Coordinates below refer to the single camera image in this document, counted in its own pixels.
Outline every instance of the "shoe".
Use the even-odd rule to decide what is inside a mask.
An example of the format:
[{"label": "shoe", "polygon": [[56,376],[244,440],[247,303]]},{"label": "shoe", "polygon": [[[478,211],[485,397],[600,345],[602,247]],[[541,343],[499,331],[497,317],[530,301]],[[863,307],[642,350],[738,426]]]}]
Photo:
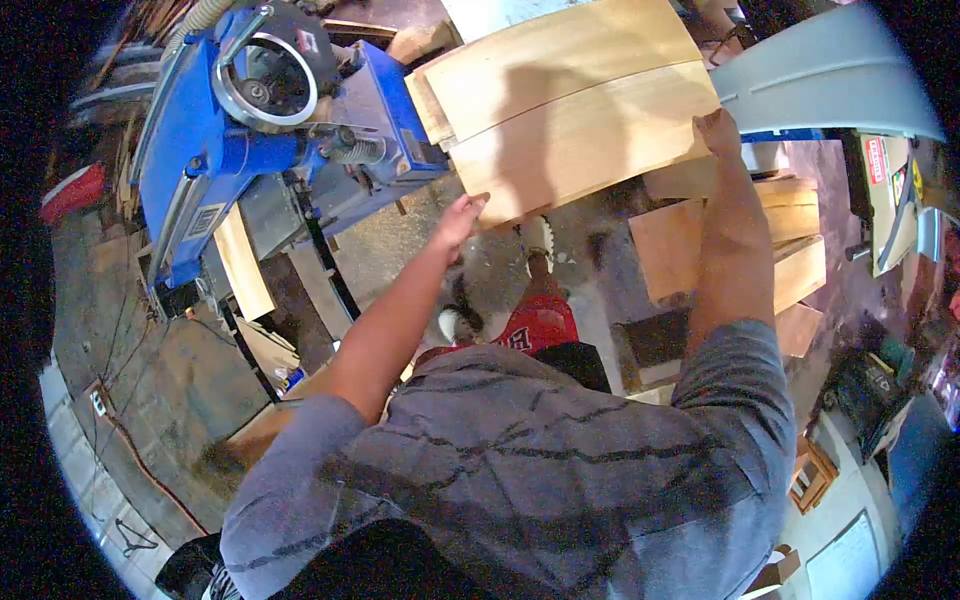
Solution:
[{"label": "shoe", "polygon": [[527,259],[527,275],[530,275],[529,260],[531,256],[546,257],[547,271],[553,273],[553,228],[543,215],[529,217],[523,223],[514,226],[514,231],[520,236],[520,247],[523,256]]},{"label": "shoe", "polygon": [[451,346],[463,347],[481,344],[480,332],[473,328],[467,315],[459,306],[448,304],[440,311],[437,325]]}]

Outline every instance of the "wood offcut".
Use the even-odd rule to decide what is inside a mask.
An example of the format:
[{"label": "wood offcut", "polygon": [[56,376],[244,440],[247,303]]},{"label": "wood offcut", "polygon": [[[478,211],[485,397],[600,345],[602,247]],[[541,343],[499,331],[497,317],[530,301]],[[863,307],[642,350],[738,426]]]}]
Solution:
[{"label": "wood offcut", "polygon": [[239,204],[234,203],[230,208],[227,218],[214,230],[213,239],[244,319],[253,321],[276,309],[274,297],[267,289],[253,254]]}]

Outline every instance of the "sticker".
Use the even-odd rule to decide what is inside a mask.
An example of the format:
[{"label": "sticker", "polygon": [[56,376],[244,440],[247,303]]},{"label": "sticker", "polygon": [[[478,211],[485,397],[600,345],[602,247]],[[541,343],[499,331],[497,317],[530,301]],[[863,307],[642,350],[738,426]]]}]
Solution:
[{"label": "sticker", "polygon": [[886,156],[880,138],[867,140],[867,161],[870,163],[870,183],[877,185],[887,179],[887,167],[884,164]]},{"label": "sticker", "polygon": [[297,29],[297,42],[300,44],[301,52],[313,52],[320,54],[320,48],[317,47],[317,37],[306,32],[303,29]]}]

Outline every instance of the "plank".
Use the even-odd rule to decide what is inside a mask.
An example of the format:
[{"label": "plank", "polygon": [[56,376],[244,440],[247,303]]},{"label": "plank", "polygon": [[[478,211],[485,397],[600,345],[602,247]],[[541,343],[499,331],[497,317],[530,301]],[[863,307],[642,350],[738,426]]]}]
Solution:
[{"label": "plank", "polygon": [[777,343],[780,345],[780,354],[803,358],[817,334],[820,321],[824,313],[810,308],[806,304],[797,303],[776,317]]},{"label": "plank", "polygon": [[437,97],[434,96],[430,84],[421,73],[416,71],[408,75],[403,80],[407,84],[407,91],[410,92],[410,98],[414,102],[414,108],[417,115],[420,116],[420,122],[426,131],[426,137],[431,144],[440,144],[445,140],[452,139],[456,143],[456,136],[450,122],[446,120],[444,110],[440,108]]},{"label": "plank", "polygon": [[490,228],[706,156],[692,116],[719,106],[703,65],[684,62],[564,96],[449,152],[467,193],[490,193],[480,216]]},{"label": "plank", "polygon": [[770,226],[770,237],[782,242],[820,233],[820,206],[764,206],[763,214]]},{"label": "plank", "polygon": [[687,200],[634,217],[630,232],[651,301],[697,287],[703,201]]},{"label": "plank", "polygon": [[213,239],[244,319],[253,321],[274,310],[276,304],[260,274],[239,204],[230,208],[224,222],[213,232]]},{"label": "plank", "polygon": [[813,235],[774,251],[774,314],[778,315],[827,283],[824,236]]},{"label": "plank", "polygon": [[[714,194],[716,159],[688,160],[643,175],[650,198],[711,198]],[[789,178],[759,181],[754,188],[763,204],[774,243],[820,233],[817,182]]]},{"label": "plank", "polygon": [[701,62],[666,0],[597,0],[478,39],[420,69],[459,140],[650,69]]},{"label": "plank", "polygon": [[279,380],[275,373],[277,369],[296,369],[300,365],[300,358],[289,348],[278,344],[258,327],[253,327],[243,319],[237,319],[237,329],[253,353],[256,364],[273,380]]}]

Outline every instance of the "warning label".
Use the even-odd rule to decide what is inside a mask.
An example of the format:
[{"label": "warning label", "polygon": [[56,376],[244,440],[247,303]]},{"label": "warning label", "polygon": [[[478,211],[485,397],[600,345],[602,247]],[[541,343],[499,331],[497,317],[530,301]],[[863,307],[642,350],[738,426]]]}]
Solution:
[{"label": "warning label", "polygon": [[876,185],[887,179],[886,156],[879,137],[867,140],[867,164],[870,170],[870,183]]}]

